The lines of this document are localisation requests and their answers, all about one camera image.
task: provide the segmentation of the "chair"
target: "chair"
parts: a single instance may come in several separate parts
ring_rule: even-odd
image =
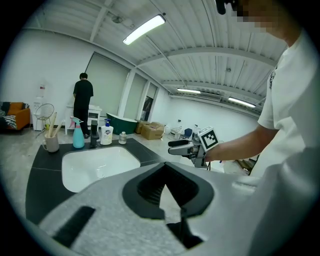
[[[46,126],[46,121],[49,120],[50,122],[50,117],[52,116],[52,114],[55,111],[55,107],[54,105],[50,104],[50,103],[46,103],[41,105],[40,107],[38,107],[38,109],[35,112],[35,118],[36,118],[36,123],[35,123],[35,127],[37,128],[38,126],[38,120],[42,121],[42,125],[43,125],[43,129],[42,131],[37,135],[37,137],[42,134],[45,131],[45,126]]]
[[[187,128],[184,130],[184,134],[181,134],[179,137],[179,140],[182,139],[189,139],[192,135],[192,129]]]

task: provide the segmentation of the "utensil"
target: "utensil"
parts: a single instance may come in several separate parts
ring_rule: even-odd
[[[54,126],[55,126],[55,121],[56,121],[56,117],[57,117],[57,112],[54,112],[53,115],[52,115],[52,124],[50,125],[50,128],[49,128],[49,133],[48,133],[48,137],[51,138],[52,137],[52,131],[54,129]]]
[[[58,132],[59,132],[59,130],[60,130],[60,128],[61,128],[61,126],[62,126],[62,124],[64,122],[65,122],[65,120],[62,120],[62,122],[59,124],[59,126],[55,129],[52,137],[54,137],[54,136],[56,136],[58,134]]]

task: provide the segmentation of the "green bathtub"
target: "green bathtub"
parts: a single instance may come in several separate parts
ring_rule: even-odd
[[[114,114],[106,113],[107,118],[110,119],[110,125],[113,127],[113,133],[116,135],[125,132],[126,134],[133,134],[136,126],[137,121],[132,120],[129,118],[119,117]]]

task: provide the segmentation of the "soap bottle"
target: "soap bottle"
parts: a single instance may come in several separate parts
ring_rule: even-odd
[[[110,126],[110,119],[104,119],[105,125],[101,127],[101,145],[109,145],[112,143],[112,133],[114,128]]]
[[[127,135],[126,135],[125,131],[121,132],[121,134],[119,135],[119,143],[120,144],[126,144],[127,143]]]
[[[75,123],[75,128],[73,132],[73,146],[77,149],[81,149],[85,146],[85,137],[84,134],[82,133],[80,123],[81,121],[79,118],[76,118],[74,116],[70,117],[72,122],[70,124],[70,127]]]

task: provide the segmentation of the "air conditioner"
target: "air conditioner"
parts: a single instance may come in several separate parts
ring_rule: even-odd
[[[206,93],[206,92],[201,92],[200,95],[195,95],[194,97],[198,98],[198,99],[207,100],[207,101],[209,100],[209,101],[212,101],[212,102],[220,102],[221,98],[222,98],[219,95],[212,94],[212,93]]]

